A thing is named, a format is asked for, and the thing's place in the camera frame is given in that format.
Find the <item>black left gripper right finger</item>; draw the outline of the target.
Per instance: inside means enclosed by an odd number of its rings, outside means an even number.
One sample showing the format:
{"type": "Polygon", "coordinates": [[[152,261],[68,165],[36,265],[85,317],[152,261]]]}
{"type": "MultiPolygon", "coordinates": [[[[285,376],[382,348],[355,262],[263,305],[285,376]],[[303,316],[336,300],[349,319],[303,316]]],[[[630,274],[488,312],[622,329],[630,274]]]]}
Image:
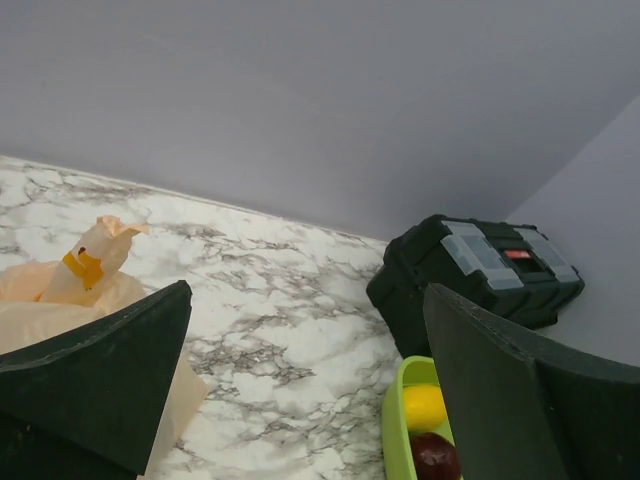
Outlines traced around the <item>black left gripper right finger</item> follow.
{"type": "Polygon", "coordinates": [[[424,319],[466,479],[636,479],[639,369],[496,316],[448,288],[424,319]]]}

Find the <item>banana print plastic bag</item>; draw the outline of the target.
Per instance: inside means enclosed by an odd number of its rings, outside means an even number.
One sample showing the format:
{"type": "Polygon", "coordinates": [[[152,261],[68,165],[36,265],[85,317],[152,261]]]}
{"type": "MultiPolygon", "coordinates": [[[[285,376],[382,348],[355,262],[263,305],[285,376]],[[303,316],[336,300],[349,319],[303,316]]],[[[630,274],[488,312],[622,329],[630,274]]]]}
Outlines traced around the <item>banana print plastic bag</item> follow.
{"type": "MultiPolygon", "coordinates": [[[[136,235],[144,227],[102,216],[56,262],[31,262],[1,276],[1,357],[116,313],[151,294],[124,274],[136,235]]],[[[178,442],[207,387],[183,347],[155,436],[147,475],[178,442]]]]}

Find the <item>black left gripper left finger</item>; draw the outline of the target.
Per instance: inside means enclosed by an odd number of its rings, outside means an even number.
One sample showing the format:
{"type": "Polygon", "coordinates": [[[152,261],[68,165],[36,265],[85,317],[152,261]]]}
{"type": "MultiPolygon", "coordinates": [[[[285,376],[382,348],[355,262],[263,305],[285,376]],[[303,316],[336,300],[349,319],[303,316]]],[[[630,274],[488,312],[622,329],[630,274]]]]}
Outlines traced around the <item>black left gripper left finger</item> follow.
{"type": "Polygon", "coordinates": [[[144,474],[191,315],[175,282],[1,357],[4,479],[144,474]]]}

